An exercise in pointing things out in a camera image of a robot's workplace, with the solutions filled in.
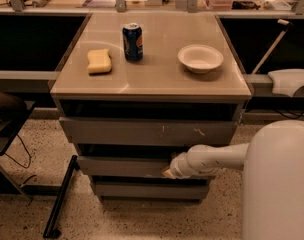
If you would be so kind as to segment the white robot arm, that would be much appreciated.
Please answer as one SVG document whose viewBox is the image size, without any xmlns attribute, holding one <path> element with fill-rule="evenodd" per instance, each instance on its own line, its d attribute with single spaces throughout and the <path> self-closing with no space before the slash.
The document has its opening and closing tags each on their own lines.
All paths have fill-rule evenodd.
<svg viewBox="0 0 304 240">
<path fill-rule="evenodd" d="M 195 145 L 162 174 L 172 179 L 243 172 L 242 240 L 304 240 L 304 121 L 260 129 L 247 144 Z"/>
</svg>

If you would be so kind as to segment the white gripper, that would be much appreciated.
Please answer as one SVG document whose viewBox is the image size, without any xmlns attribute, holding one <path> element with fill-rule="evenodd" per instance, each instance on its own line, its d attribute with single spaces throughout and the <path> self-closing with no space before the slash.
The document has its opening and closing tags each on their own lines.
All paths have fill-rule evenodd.
<svg viewBox="0 0 304 240">
<path fill-rule="evenodd" d="M 165 168 L 161 171 L 162 175 L 169 179 L 187 179 L 192 176 L 192 172 L 193 170 L 188 163 L 186 152 L 174 156 L 170 162 L 170 169 Z"/>
</svg>

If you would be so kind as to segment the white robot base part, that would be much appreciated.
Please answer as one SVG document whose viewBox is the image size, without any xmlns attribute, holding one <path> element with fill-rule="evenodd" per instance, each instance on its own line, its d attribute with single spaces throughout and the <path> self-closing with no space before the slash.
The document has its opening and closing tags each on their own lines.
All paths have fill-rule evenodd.
<svg viewBox="0 0 304 240">
<path fill-rule="evenodd" d="M 304 69 L 283 69 L 268 73 L 272 80 L 272 93 L 293 97 L 304 87 Z"/>
</svg>

